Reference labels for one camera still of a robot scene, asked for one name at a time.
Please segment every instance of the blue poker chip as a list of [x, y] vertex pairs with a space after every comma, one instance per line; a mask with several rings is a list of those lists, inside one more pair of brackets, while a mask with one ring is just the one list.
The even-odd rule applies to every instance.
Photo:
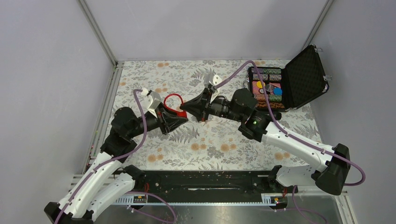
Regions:
[[281, 96], [282, 95], [282, 89], [281, 88], [275, 88], [274, 89], [274, 94]]

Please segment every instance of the black case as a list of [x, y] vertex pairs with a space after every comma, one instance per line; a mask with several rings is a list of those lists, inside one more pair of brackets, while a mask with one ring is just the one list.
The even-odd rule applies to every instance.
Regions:
[[[263, 69], [281, 69], [276, 67], [258, 67]], [[249, 89], [251, 92], [254, 67], [248, 69]], [[325, 71], [315, 45], [310, 45], [281, 69], [282, 101], [284, 109], [273, 108], [273, 111], [297, 109], [313, 101], [329, 90]], [[268, 110], [266, 106], [257, 105], [259, 110]]]

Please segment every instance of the red object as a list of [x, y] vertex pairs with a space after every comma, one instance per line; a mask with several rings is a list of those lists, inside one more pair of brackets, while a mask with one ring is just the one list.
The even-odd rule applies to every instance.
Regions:
[[187, 118], [187, 113], [186, 113], [186, 111], [181, 111], [181, 112], [180, 112], [180, 111], [176, 111], [176, 110], [173, 110], [173, 109], [169, 108], [169, 107], [166, 105], [166, 100], [167, 100], [169, 97], [171, 97], [171, 96], [177, 96], [177, 97], [179, 97], [179, 98], [180, 98], [180, 101], [182, 102], [181, 105], [184, 104], [182, 96], [180, 96], [179, 94], [176, 94], [176, 93], [172, 93], [172, 94], [169, 94], [168, 96], [166, 96], [165, 99], [163, 100], [163, 105], [165, 106], [165, 108], [168, 109], [168, 110], [170, 110], [170, 111], [172, 111], [172, 112], [175, 112], [176, 115], [179, 116], [179, 117]]

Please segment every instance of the table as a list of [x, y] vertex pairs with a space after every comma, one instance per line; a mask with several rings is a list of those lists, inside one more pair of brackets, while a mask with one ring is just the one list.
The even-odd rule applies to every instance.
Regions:
[[[124, 106], [131, 107], [140, 116], [133, 89], [156, 91], [162, 99], [171, 93], [178, 93], [187, 101], [202, 92], [206, 75], [214, 73], [224, 79], [244, 62], [245, 60], [125, 62], [110, 121], [114, 112]], [[283, 68], [288, 62], [289, 60], [260, 60], [256, 64]], [[235, 90], [242, 88], [249, 66], [223, 86], [220, 94], [230, 99]], [[167, 105], [176, 108], [180, 105], [179, 99], [171, 97]], [[124, 166], [133, 164], [148, 170], [271, 170], [275, 165], [306, 164], [275, 146], [246, 139], [238, 131], [238, 122], [209, 116], [207, 122], [198, 123], [192, 115], [188, 114], [188, 118], [189, 122], [168, 135], [162, 135], [159, 129], [149, 132], [143, 147], [131, 155]], [[298, 134], [320, 142], [309, 104], [283, 113], [279, 122]]]

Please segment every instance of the red wire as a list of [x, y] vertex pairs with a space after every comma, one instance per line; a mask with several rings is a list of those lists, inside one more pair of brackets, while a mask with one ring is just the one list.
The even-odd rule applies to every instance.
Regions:
[[168, 96], [166, 96], [165, 99], [163, 100], [163, 105], [165, 106], [166, 109], [172, 110], [171, 108], [169, 108], [169, 107], [166, 105], [166, 100], [167, 100], [169, 97], [171, 97], [171, 96], [177, 96], [177, 97], [179, 97], [179, 98], [180, 98], [180, 101], [181, 101], [182, 104], [183, 104], [183, 98], [182, 98], [182, 96], [180, 96], [180, 95], [177, 94], [177, 93], [172, 93], [172, 94], [169, 94]]

